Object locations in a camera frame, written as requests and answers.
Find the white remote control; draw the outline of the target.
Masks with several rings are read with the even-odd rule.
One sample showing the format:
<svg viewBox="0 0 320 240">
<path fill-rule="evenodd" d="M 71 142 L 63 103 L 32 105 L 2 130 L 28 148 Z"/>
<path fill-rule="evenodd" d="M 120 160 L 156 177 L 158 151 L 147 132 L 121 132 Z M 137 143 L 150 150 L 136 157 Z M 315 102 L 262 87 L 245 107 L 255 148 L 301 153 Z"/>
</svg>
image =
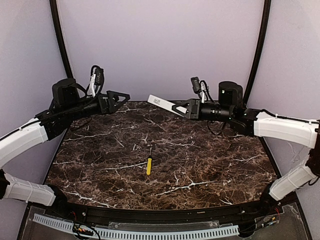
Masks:
<svg viewBox="0 0 320 240">
<path fill-rule="evenodd" d="M 162 109 L 164 109 L 166 111 L 169 111 L 171 113 L 179 115 L 175 111 L 172 110 L 172 106 L 174 105 L 173 102 L 167 101 L 165 99 L 162 99 L 162 98 L 157 97 L 157 96 L 152 95 L 152 94 L 149 95 L 147 102 L 152 104 L 152 105 L 154 105 L 154 106 L 162 108 Z"/>
</svg>

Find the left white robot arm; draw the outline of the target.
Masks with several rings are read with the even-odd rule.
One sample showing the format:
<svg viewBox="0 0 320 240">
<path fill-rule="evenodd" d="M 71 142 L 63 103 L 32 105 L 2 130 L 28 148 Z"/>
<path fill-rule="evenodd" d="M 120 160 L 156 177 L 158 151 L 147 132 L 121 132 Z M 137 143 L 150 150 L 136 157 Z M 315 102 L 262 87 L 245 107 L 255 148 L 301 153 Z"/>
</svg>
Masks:
<svg viewBox="0 0 320 240">
<path fill-rule="evenodd" d="M 103 84 L 102 79 L 91 79 L 89 86 L 83 88 L 74 78 L 62 79 L 54 84 L 49 109 L 1 137 L 0 166 L 4 167 L 27 150 L 55 139 L 74 121 L 93 115 L 113 114 L 130 100 L 130 95 L 126 93 L 108 90 L 103 94 Z M 64 193 L 54 185 L 23 180 L 4 170 L 0 171 L 0 197 L 49 207 L 67 201 Z"/>
</svg>

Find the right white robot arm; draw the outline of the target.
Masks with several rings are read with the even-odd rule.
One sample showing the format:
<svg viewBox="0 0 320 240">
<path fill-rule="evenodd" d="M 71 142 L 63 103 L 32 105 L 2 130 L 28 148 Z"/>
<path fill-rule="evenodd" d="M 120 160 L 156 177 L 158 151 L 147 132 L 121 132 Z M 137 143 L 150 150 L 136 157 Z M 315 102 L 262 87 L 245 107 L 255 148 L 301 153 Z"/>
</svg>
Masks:
<svg viewBox="0 0 320 240">
<path fill-rule="evenodd" d="M 235 82 L 218 85 L 218 101 L 188 99 L 171 107 L 190 120 L 218 121 L 244 136 L 268 137 L 303 145 L 310 149 L 308 158 L 271 183 L 262 201 L 279 202 L 286 195 L 320 176 L 320 122 L 273 114 L 265 109 L 247 108 L 243 88 Z"/>
</svg>

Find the yellow handled screwdriver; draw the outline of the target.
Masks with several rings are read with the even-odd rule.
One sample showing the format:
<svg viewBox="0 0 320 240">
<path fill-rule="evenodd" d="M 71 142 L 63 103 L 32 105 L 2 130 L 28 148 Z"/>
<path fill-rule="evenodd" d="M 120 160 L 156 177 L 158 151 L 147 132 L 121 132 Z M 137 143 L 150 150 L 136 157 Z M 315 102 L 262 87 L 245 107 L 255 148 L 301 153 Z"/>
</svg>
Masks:
<svg viewBox="0 0 320 240">
<path fill-rule="evenodd" d="M 148 176 L 151 174 L 151 169 L 152 169 L 152 161 L 153 161 L 152 150 L 153 150 L 153 148 L 151 147 L 150 151 L 149 151 L 149 156 L 147 158 L 146 174 Z"/>
</svg>

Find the left black frame post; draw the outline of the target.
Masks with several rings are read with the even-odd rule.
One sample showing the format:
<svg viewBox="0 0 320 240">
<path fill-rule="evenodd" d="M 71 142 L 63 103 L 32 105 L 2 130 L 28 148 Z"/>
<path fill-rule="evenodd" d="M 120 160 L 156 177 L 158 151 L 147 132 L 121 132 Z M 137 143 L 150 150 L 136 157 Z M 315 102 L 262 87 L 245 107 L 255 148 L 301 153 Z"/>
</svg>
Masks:
<svg viewBox="0 0 320 240">
<path fill-rule="evenodd" d="M 72 64 L 69 49 L 65 39 L 66 34 L 64 33 L 63 21 L 62 21 L 62 17 L 60 16 L 61 11 L 59 7 L 59 1 L 49 0 L 48 2 L 49 2 L 51 19 L 53 23 L 55 39 L 57 42 L 57 46 L 58 46 L 58 50 L 59 50 L 65 75 L 67 78 L 74 78 L 79 80 L 80 78 L 76 75 L 74 71 L 75 69 Z"/>
</svg>

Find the black frame post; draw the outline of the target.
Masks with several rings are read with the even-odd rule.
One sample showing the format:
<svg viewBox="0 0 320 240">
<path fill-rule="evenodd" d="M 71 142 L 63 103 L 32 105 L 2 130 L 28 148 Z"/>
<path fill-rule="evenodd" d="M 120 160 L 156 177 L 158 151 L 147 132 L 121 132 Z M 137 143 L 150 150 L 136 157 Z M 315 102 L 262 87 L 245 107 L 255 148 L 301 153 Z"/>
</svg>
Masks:
<svg viewBox="0 0 320 240">
<path fill-rule="evenodd" d="M 60 16 L 61 11 L 59 7 L 59 1 L 49 0 L 48 2 L 49 2 L 51 19 L 53 23 L 55 39 L 57 42 L 57 46 L 58 46 L 58 50 L 59 50 L 65 75 L 67 78 L 74 78 L 79 80 L 80 78 L 76 75 L 74 71 L 75 69 L 72 64 L 69 49 L 65 39 L 66 34 L 64 33 L 63 21 L 62 21 L 62 17 Z"/>
<path fill-rule="evenodd" d="M 243 103 L 245 106 L 248 105 L 248 101 L 249 101 L 249 98 L 253 89 L 253 85 L 255 82 L 256 74 L 258 71 L 258 67 L 259 67 L 259 63 L 260 63 L 260 59 L 261 59 L 261 55 L 264 47 L 265 37 L 267 33 L 267 28 L 268 28 L 271 4 L 272 4 L 271 0 L 265 0 L 263 4 L 263 11 L 262 11 L 261 23 L 259 28 L 259 34 L 257 38 L 256 49 L 255 49 L 248 81 L 247 81 L 246 88 L 243 95 Z"/>
</svg>

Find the black front table rail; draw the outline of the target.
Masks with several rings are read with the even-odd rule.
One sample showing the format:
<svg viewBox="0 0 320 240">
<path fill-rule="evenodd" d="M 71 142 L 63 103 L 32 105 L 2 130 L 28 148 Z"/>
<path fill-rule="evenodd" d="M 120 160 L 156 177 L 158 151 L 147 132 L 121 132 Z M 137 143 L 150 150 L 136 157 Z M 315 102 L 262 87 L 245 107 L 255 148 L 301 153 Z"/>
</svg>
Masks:
<svg viewBox="0 0 320 240">
<path fill-rule="evenodd" d="M 259 202 L 221 207 L 185 210 L 130 210 L 66 203 L 58 213 L 83 223 L 104 225 L 110 222 L 133 224 L 183 224 L 201 221 L 220 223 L 247 223 L 261 217 Z"/>
</svg>

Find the right black frame post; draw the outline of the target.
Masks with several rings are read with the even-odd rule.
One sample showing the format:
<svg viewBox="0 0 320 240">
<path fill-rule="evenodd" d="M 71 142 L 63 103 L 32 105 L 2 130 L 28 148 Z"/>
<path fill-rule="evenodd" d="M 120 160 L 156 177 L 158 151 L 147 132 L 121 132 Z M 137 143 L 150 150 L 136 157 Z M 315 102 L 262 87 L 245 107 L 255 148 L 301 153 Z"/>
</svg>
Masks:
<svg viewBox="0 0 320 240">
<path fill-rule="evenodd" d="M 255 82 L 256 74 L 258 71 L 258 67 L 259 67 L 259 63 L 260 63 L 260 59 L 261 59 L 261 55 L 264 47 L 265 37 L 267 33 L 267 28 L 268 28 L 271 4 L 272 4 L 271 0 L 265 0 L 263 4 L 263 11 L 262 11 L 261 23 L 259 28 L 259 34 L 257 38 L 256 49 L 255 49 L 248 81 L 247 81 L 246 88 L 243 95 L 243 103 L 245 106 L 248 105 L 248 101 L 249 101 L 249 98 L 253 89 L 253 85 Z"/>
</svg>

